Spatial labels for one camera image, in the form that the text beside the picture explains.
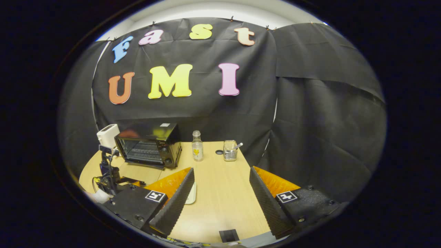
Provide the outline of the cream square plate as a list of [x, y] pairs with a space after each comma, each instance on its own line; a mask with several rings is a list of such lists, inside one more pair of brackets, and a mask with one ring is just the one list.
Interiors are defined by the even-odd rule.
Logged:
[[193, 183], [192, 188], [186, 198], [185, 204], [186, 205], [191, 205], [193, 203], [195, 203], [196, 201], [196, 189], [197, 189], [197, 184], [196, 182]]

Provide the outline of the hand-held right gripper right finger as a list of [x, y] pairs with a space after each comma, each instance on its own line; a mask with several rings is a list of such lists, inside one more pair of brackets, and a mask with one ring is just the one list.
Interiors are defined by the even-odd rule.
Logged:
[[251, 167], [249, 182], [270, 231], [280, 239], [306, 232], [338, 215], [348, 205], [313, 185], [299, 187], [258, 167]]

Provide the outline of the white toaster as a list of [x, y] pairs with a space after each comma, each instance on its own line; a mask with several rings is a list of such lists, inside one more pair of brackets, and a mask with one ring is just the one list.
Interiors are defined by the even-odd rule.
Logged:
[[100, 145], [114, 148], [116, 146], [115, 137], [120, 133], [117, 124], [111, 124], [96, 133]]

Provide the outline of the small black box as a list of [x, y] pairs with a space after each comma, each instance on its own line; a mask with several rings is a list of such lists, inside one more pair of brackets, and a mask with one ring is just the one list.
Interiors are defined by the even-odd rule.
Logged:
[[222, 243], [228, 243], [228, 242], [234, 242], [240, 240], [236, 229], [221, 230], [219, 231], [219, 236], [222, 239]]

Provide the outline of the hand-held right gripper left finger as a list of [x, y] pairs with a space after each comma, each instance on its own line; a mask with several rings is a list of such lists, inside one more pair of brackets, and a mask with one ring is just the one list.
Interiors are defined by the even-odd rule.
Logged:
[[103, 205], [110, 212], [143, 232], [171, 234], [194, 184], [191, 167], [173, 173], [146, 187], [124, 185]]

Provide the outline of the black electric oven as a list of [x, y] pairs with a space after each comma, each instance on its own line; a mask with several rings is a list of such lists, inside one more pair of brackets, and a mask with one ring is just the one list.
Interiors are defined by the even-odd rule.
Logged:
[[150, 185], [166, 169], [174, 169], [182, 152], [181, 135], [176, 123], [143, 122], [122, 130], [115, 143], [124, 162], [123, 177]]

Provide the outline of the clear plastic bottle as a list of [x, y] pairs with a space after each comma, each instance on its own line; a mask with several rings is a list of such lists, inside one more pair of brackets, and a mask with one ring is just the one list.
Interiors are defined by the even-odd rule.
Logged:
[[201, 140], [201, 132], [195, 130], [193, 133], [192, 153], [195, 161], [203, 160], [203, 142]]

